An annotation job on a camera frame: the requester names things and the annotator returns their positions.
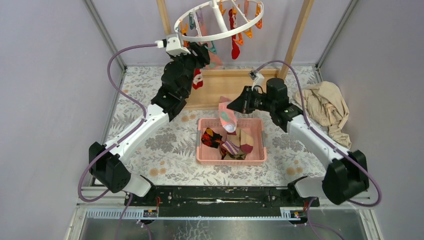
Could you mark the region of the pink sock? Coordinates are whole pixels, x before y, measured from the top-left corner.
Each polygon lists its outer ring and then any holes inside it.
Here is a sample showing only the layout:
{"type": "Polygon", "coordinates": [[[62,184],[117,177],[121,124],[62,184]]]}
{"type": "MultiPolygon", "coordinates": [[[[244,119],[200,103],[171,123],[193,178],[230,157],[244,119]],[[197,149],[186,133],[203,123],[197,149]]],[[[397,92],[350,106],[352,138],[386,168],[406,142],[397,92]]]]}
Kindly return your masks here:
{"type": "MultiPolygon", "coordinates": [[[[200,29],[201,35],[203,37],[208,35],[207,28],[203,23],[199,22],[199,29],[200,29]]],[[[213,53],[211,51],[208,51],[208,53],[209,53],[209,57],[210,57],[210,64],[207,65],[205,68],[208,69],[208,70],[221,68],[223,66],[221,59],[215,53],[213,53]]]]}
{"type": "Polygon", "coordinates": [[[237,117],[235,112],[228,108],[228,104],[231,102],[231,99],[221,96],[218,104],[220,123],[228,133],[234,133],[237,129],[237,117]]]}

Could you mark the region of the wooden hanger stand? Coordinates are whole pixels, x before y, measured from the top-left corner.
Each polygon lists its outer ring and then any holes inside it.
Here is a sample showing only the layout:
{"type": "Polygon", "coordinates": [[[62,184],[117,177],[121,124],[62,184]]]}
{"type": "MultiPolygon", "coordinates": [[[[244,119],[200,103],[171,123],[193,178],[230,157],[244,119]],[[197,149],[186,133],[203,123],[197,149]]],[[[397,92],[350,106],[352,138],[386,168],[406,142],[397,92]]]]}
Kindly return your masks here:
{"type": "MultiPolygon", "coordinates": [[[[312,0],[304,0],[302,3],[289,47],[284,58],[287,64],[292,63],[294,59],[313,4],[314,1],[312,0]]],[[[174,26],[171,27],[170,25],[166,2],[164,0],[157,1],[157,7],[165,34],[170,35],[176,33],[174,32],[174,26]]],[[[185,36],[195,37],[198,35],[194,23],[192,23],[191,26],[188,26],[189,19],[187,17],[183,20],[183,24],[186,27],[186,33],[184,34],[185,36]]],[[[177,34],[180,35],[182,43],[189,43],[189,41],[182,39],[182,35],[180,33],[177,34]]],[[[206,70],[203,72],[203,77],[206,80],[206,84],[199,90],[196,90],[187,99],[186,108],[193,110],[214,109],[218,106],[219,96],[237,97],[239,95],[239,91],[242,90],[244,86],[252,83],[252,80],[248,77],[248,73],[248,69],[206,70]]]]}

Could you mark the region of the black red yellow argyle sock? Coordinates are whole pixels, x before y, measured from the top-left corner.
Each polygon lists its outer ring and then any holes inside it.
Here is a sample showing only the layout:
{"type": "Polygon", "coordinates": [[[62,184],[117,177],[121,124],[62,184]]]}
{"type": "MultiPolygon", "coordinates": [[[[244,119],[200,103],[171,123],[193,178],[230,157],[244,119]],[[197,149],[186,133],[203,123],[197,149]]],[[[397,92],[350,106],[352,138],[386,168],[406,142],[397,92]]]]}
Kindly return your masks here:
{"type": "Polygon", "coordinates": [[[214,132],[211,128],[208,127],[202,134],[200,140],[207,147],[218,149],[221,145],[222,138],[222,135],[214,132]]]}

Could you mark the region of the pink plastic basket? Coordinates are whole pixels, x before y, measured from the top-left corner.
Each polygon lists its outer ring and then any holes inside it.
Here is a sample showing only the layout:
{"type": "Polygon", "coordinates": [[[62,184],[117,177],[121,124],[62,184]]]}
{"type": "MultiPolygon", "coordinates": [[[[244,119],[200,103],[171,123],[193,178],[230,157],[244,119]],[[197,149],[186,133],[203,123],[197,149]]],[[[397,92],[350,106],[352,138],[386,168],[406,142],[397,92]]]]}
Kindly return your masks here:
{"type": "Polygon", "coordinates": [[[227,132],[218,118],[201,118],[196,143],[196,158],[202,165],[259,166],[267,160],[264,124],[259,118],[239,119],[233,133],[227,132]],[[201,142],[206,128],[222,135],[219,148],[201,142]]]}

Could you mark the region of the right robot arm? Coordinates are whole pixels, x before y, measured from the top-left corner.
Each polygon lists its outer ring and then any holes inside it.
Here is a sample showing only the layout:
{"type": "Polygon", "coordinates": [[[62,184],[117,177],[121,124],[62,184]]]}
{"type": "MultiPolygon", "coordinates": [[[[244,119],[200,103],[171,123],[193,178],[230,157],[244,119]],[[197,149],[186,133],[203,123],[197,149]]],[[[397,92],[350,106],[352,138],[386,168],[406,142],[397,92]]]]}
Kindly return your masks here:
{"type": "Polygon", "coordinates": [[[300,141],[321,162],[326,172],[321,177],[301,177],[288,184],[287,201],[301,205],[307,198],[328,199],[335,205],[369,189],[365,155],[332,142],[331,138],[305,120],[304,112],[289,102],[287,86],[280,78],[266,82],[266,91],[245,86],[239,97],[228,104],[228,109],[250,114],[255,110],[268,112],[272,122],[300,141]]]}

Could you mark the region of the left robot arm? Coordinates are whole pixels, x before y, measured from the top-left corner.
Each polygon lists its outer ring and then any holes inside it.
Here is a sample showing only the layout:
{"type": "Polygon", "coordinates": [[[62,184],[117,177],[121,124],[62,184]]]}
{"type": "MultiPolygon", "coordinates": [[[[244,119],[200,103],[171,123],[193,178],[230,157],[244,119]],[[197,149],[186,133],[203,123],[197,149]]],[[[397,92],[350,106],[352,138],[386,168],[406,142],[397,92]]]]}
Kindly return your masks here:
{"type": "Polygon", "coordinates": [[[142,115],[104,144],[94,142],[89,147],[89,164],[82,174],[84,177],[90,173],[107,188],[107,192],[124,191],[136,195],[136,199],[144,206],[152,204],[155,200],[155,192],[151,189],[153,184],[147,178],[131,173],[127,164],[143,142],[170,123],[186,106],[193,88],[195,71],[210,64],[209,50],[205,43],[189,42],[188,47],[184,47],[178,41],[163,39],[155,43],[123,48],[108,62],[111,65],[116,57],[129,50],[173,46],[179,52],[170,56],[171,61],[163,70],[161,86],[150,105],[144,106],[124,93],[115,83],[112,84],[118,93],[142,109],[142,115]]]}

